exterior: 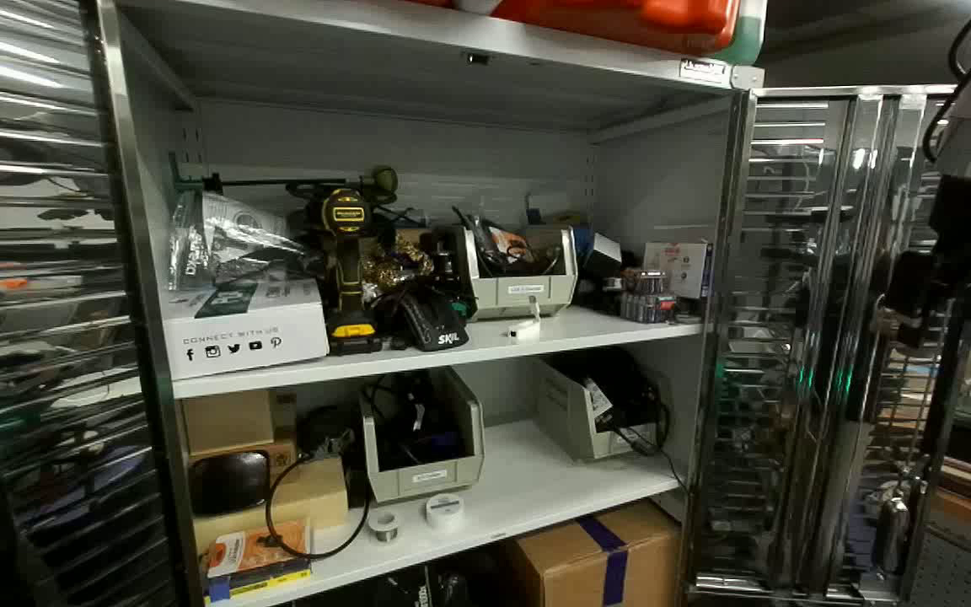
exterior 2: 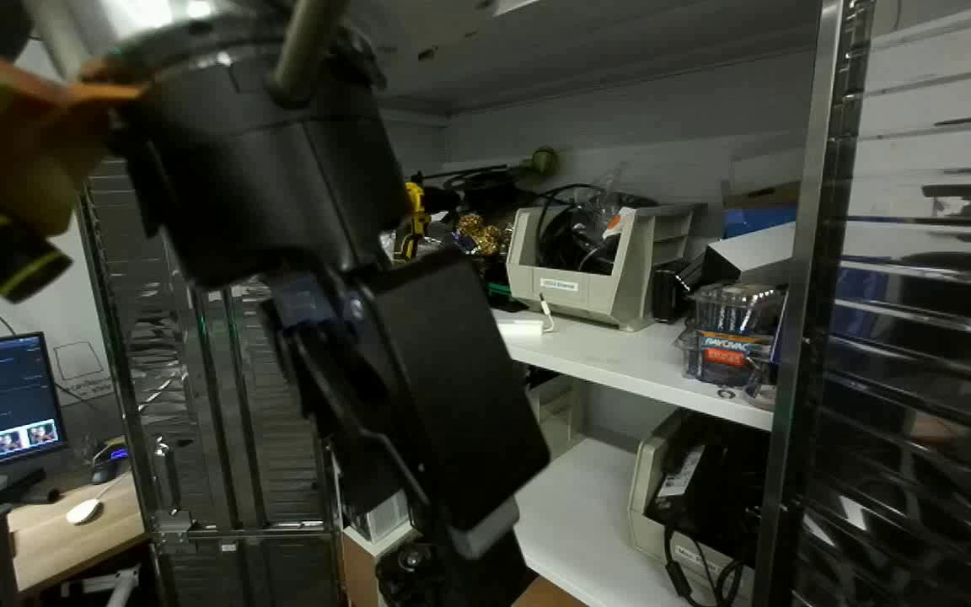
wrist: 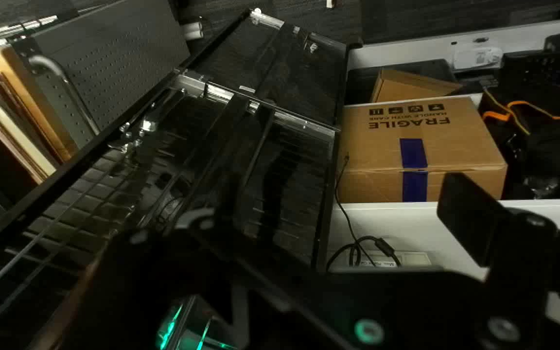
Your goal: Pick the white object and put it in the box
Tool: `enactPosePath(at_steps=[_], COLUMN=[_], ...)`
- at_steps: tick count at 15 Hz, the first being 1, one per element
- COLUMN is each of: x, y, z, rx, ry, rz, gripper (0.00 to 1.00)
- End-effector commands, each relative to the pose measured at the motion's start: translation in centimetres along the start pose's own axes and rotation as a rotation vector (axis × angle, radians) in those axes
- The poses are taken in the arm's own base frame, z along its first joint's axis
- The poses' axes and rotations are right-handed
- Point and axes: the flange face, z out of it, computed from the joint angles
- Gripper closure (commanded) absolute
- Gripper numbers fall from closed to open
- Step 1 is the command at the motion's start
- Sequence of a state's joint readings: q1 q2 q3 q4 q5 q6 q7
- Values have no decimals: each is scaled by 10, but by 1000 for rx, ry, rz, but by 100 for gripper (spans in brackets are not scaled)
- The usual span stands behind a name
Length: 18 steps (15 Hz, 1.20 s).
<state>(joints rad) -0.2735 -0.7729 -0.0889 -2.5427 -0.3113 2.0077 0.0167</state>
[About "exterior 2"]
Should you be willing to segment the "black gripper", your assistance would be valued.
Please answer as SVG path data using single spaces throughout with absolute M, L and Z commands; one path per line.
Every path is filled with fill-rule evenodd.
M 461 560 L 515 526 L 549 447 L 466 257 L 284 274 L 275 320 L 350 517 L 402 492 Z

